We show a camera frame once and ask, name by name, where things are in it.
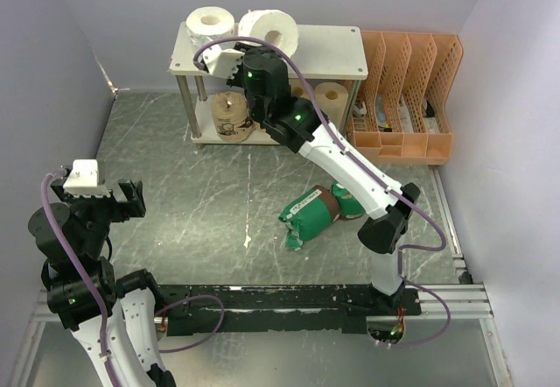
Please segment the tan unwrapped paper roll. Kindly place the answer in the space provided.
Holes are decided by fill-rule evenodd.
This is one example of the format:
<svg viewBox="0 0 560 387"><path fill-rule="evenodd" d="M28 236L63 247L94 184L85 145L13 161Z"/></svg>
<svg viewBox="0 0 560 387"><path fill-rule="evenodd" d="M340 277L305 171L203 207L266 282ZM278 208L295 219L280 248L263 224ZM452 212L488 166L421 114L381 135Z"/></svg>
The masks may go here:
<svg viewBox="0 0 560 387"><path fill-rule="evenodd" d="M336 82L321 82L315 87L314 95L319 107L339 129L347 106L347 89Z"/></svg>
<svg viewBox="0 0 560 387"><path fill-rule="evenodd" d="M291 94L300 98L310 100L310 94L307 91L305 84L299 79L290 79L290 91Z"/></svg>

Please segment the white roll with red dots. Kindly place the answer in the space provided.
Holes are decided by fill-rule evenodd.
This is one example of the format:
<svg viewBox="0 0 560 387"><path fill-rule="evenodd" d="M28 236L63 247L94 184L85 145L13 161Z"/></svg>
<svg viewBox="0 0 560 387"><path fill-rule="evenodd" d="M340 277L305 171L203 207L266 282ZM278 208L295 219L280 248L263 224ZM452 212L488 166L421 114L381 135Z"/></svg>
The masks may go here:
<svg viewBox="0 0 560 387"><path fill-rule="evenodd" d="M237 34L264 40L290 57L298 49L298 25L291 15L280 10L249 11L240 19Z"/></svg>

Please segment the brown roll white label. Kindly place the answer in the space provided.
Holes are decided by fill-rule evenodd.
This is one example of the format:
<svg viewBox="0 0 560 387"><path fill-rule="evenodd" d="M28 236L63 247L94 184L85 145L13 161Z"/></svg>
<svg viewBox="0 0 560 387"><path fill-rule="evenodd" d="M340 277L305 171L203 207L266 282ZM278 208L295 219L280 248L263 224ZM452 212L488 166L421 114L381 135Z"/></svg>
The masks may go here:
<svg viewBox="0 0 560 387"><path fill-rule="evenodd" d="M243 142L254 129L246 98L241 93L223 92L215 95L211 110L214 128L222 141Z"/></svg>

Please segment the white paper roll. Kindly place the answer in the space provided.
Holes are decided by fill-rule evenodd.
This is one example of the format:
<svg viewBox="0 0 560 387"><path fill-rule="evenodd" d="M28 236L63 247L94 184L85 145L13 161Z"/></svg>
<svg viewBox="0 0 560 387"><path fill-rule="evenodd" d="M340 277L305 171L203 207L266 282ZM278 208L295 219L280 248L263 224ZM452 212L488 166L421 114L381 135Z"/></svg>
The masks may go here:
<svg viewBox="0 0 560 387"><path fill-rule="evenodd" d="M200 7L185 20L187 34L196 52L210 41L224 39L235 34L235 18L218 6Z"/></svg>

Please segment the green roll brown band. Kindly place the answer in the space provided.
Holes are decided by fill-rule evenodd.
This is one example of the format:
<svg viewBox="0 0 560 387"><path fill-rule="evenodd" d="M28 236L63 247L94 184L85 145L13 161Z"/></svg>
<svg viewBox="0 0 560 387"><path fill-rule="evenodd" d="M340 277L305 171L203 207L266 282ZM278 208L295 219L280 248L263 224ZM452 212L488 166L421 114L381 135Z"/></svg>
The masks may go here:
<svg viewBox="0 0 560 387"><path fill-rule="evenodd" d="M340 217L340 205L324 186L313 186L286 206L278 220L286 227L285 245L299 250Z"/></svg>

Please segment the green paper roll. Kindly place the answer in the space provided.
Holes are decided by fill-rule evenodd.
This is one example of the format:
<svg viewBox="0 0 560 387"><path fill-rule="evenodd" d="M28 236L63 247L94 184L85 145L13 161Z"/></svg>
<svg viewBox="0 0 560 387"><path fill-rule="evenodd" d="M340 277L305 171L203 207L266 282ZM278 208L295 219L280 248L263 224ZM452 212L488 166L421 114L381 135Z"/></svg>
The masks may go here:
<svg viewBox="0 0 560 387"><path fill-rule="evenodd" d="M354 220L364 215L362 205L336 180L331 185L331 194L339 204L340 219Z"/></svg>

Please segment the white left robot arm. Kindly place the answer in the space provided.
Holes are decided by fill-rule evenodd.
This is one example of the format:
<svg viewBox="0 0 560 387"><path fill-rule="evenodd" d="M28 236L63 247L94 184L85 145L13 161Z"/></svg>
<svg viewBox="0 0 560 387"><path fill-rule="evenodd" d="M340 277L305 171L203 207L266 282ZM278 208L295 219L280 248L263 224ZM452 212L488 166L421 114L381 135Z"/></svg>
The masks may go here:
<svg viewBox="0 0 560 387"><path fill-rule="evenodd" d="M28 222L45 256L41 280L47 306L87 353L104 386L173 386L158 350L155 314L164 295L145 269L116 278L102 249L113 223L142 218L143 185L122 180L119 201L111 191L75 196L65 178L47 174L42 207Z"/></svg>

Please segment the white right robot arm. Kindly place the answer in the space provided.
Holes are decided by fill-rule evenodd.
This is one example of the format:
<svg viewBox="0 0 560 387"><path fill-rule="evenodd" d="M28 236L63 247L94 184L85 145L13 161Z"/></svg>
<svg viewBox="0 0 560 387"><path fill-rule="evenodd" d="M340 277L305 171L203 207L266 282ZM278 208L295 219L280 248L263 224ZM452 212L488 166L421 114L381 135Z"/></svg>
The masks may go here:
<svg viewBox="0 0 560 387"><path fill-rule="evenodd" d="M367 220L358 238L374 255L372 307L380 314L393 313L402 303L404 289L398 244L419 188L385 175L310 99L292 94L288 71L294 64L272 45L245 38L234 47L241 51L241 63L227 83L243 89L250 117L274 141L328 172L363 207Z"/></svg>

